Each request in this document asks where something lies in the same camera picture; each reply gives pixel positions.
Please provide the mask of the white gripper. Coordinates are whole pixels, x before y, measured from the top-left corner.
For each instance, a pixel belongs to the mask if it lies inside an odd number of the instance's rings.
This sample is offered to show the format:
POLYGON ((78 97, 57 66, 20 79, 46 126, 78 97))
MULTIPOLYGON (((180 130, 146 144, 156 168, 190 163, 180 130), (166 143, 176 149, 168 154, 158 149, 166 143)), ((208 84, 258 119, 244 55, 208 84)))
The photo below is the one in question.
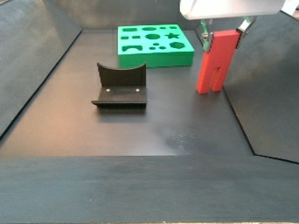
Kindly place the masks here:
POLYGON ((240 46, 248 29, 260 15, 276 14, 282 8, 285 0, 180 0, 180 13, 186 20, 201 19, 200 42, 204 52, 210 50, 212 18, 244 17, 236 28, 238 34, 236 47, 240 46))

